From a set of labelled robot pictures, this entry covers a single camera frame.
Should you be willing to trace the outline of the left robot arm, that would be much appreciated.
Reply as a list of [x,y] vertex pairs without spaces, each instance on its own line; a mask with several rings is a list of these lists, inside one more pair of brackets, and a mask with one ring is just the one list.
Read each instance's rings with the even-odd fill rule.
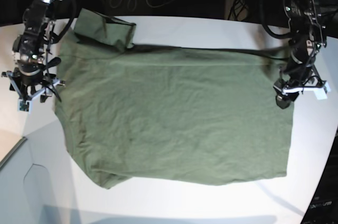
[[328,92],[327,81],[321,79],[315,60],[321,48],[327,46],[325,25],[319,0],[283,0],[289,32],[274,33],[266,23],[264,1],[259,0],[259,17],[264,30],[273,38],[288,40],[290,54],[287,64],[280,68],[274,83],[276,104],[288,108],[300,93],[312,91],[319,100]]

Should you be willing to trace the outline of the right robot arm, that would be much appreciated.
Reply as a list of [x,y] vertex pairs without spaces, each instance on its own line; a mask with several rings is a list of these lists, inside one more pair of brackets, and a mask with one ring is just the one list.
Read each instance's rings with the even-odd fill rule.
[[12,47],[16,67],[13,71],[2,72],[2,77],[10,80],[10,90],[18,94],[18,108],[21,111],[28,111],[36,98],[44,103],[49,97],[59,97],[56,87],[63,82],[49,70],[58,66],[61,59],[49,59],[50,50],[66,34],[76,15],[76,3],[72,1],[72,15],[64,29],[56,34],[55,3],[61,1],[33,0],[23,14],[24,31]]

